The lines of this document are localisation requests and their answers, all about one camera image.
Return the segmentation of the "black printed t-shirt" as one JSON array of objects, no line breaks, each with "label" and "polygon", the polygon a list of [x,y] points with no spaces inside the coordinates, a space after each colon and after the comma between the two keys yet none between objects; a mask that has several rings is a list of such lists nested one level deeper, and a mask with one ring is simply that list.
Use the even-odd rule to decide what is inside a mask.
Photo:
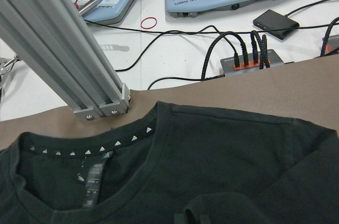
[{"label": "black printed t-shirt", "polygon": [[163,102],[97,136],[25,132],[1,151],[1,223],[338,223],[338,135]]}]

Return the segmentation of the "grey orange usb hub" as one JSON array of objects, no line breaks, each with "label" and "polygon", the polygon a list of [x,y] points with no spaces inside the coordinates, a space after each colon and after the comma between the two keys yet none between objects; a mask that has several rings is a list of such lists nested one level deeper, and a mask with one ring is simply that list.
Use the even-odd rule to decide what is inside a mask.
[{"label": "grey orange usb hub", "polygon": [[[276,67],[276,66],[282,66],[284,65],[283,60],[279,57],[279,55],[273,50],[269,49],[267,51],[267,56],[268,56],[268,61],[270,64],[270,67]],[[252,71],[257,71],[260,68],[260,64],[257,63],[255,64],[253,62],[253,54],[249,53],[248,54],[248,59],[249,59],[249,66],[245,66],[243,62],[243,56],[239,55],[239,61],[240,61],[240,67],[235,67],[234,65],[234,58],[223,58],[220,60],[223,72],[225,76],[234,76],[238,74],[243,74],[243,73],[249,73]]]}]

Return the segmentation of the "red rubber band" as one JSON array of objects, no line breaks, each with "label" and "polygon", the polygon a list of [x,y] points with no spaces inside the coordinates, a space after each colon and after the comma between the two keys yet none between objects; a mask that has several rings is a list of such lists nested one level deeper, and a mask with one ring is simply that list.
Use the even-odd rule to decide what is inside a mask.
[{"label": "red rubber band", "polygon": [[146,17],[140,22],[140,27],[143,30],[153,29],[157,25],[157,18],[155,17]]}]

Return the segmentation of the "black adapter box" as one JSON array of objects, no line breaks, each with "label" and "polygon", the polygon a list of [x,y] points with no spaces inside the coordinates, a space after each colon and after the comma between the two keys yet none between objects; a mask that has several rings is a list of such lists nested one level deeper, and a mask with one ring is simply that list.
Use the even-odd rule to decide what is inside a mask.
[{"label": "black adapter box", "polygon": [[298,22],[273,10],[267,10],[255,18],[253,24],[280,40],[300,26]]}]

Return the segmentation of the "aluminium frame post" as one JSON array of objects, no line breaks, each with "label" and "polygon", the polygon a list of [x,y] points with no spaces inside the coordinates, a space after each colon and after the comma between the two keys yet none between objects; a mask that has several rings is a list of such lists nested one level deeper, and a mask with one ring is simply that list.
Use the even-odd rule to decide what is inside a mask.
[{"label": "aluminium frame post", "polygon": [[80,119],[127,113],[130,91],[71,0],[1,0],[1,38]]}]

